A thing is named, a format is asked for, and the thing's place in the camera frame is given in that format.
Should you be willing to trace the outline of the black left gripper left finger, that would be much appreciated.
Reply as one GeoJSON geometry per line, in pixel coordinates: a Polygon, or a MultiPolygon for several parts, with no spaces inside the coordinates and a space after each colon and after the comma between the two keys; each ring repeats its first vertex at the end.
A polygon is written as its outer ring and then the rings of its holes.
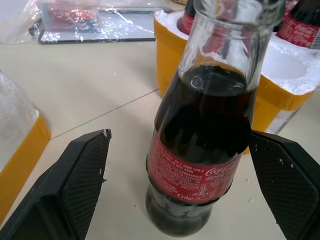
{"type": "Polygon", "coordinates": [[[85,240],[111,138],[111,130],[102,129],[72,140],[11,214],[0,240],[85,240]]]}

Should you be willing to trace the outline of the black tray in clear plastic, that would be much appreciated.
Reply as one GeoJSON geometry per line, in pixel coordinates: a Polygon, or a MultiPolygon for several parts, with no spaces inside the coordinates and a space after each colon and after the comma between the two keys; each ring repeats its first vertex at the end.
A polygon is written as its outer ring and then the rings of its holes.
{"type": "Polygon", "coordinates": [[[168,0],[0,0],[0,43],[154,41],[154,15],[168,0]]]}

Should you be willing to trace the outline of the yellow taped box foam-lined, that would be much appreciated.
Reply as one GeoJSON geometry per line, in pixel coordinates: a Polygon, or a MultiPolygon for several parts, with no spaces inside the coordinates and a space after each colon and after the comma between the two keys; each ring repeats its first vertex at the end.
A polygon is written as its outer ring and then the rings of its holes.
{"type": "Polygon", "coordinates": [[[45,118],[0,71],[0,226],[51,138],[45,118]]]}

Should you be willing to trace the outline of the yellow crate with white foam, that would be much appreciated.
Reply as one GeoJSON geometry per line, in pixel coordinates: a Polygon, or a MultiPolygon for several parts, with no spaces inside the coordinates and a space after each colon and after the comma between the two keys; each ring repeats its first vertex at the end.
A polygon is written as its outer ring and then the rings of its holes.
{"type": "MultiPolygon", "coordinates": [[[[178,27],[183,11],[154,14],[156,78],[164,95],[184,53],[188,35],[178,27]]],[[[278,134],[320,88],[320,50],[296,46],[272,35],[264,57],[254,107],[253,129],[278,134]]]]}

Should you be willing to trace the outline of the glass cola bottle red label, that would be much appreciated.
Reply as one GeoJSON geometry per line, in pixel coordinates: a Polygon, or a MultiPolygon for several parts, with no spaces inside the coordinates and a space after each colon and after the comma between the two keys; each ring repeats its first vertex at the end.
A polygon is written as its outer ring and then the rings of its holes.
{"type": "Polygon", "coordinates": [[[284,17],[276,36],[300,47],[320,50],[320,0],[299,0],[284,17]]]}
{"type": "Polygon", "coordinates": [[[188,41],[154,120],[145,205],[188,237],[230,189],[252,131],[265,52],[285,0],[194,0],[188,41]]]}
{"type": "Polygon", "coordinates": [[[196,11],[194,9],[194,0],[187,0],[183,16],[178,22],[178,29],[186,35],[189,35],[192,29],[196,11]]]}

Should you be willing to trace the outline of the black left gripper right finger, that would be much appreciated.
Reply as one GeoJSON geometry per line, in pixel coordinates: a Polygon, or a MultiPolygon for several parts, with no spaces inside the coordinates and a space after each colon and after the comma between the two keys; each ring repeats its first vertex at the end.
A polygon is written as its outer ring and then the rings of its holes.
{"type": "Polygon", "coordinates": [[[286,240],[320,240],[320,164],[297,142],[260,131],[251,132],[249,150],[286,240]]]}

